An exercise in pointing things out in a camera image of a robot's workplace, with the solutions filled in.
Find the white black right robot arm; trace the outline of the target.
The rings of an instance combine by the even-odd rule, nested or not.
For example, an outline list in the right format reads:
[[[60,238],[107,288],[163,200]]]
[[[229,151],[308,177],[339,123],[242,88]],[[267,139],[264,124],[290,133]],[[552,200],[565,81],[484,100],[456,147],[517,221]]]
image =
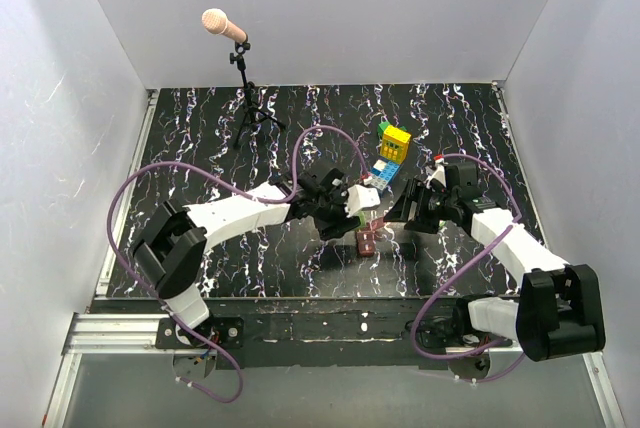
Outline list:
[[[484,196],[479,171],[488,167],[470,155],[439,156],[427,179],[410,180],[384,217],[427,234],[452,222],[483,247],[460,274],[492,255],[518,281],[517,301],[488,295],[457,300],[454,337],[469,346],[486,335],[512,340],[535,362],[602,350],[606,334],[595,270],[553,254],[521,224],[518,207],[503,208]]]

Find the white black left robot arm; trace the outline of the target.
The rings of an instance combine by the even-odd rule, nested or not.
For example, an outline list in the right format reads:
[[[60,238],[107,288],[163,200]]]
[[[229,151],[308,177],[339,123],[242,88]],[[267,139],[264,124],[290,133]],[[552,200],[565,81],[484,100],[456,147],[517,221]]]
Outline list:
[[[160,205],[130,248],[130,257],[165,303],[178,335],[193,348],[213,334],[212,314],[197,287],[202,260],[214,247],[237,236],[311,218],[324,241],[359,227],[360,213],[379,203],[374,190],[348,186],[344,174],[289,173],[231,196],[183,205],[170,199]]]

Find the green lidded pill bottle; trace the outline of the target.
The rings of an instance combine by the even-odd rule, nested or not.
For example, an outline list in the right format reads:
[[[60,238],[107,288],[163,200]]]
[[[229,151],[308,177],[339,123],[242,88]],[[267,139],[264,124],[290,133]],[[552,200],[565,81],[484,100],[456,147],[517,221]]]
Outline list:
[[[346,220],[346,222],[349,230],[362,229],[367,223],[365,215],[363,213],[358,213],[357,215],[350,216]]]

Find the brown weekly pill organizer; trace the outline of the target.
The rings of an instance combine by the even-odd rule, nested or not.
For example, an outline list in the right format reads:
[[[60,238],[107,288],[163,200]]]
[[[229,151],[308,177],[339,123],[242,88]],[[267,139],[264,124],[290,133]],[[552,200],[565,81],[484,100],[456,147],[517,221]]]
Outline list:
[[[355,231],[356,250],[360,257],[371,257],[376,251],[378,231],[385,226],[383,217],[367,219],[363,214],[359,217],[360,225]]]

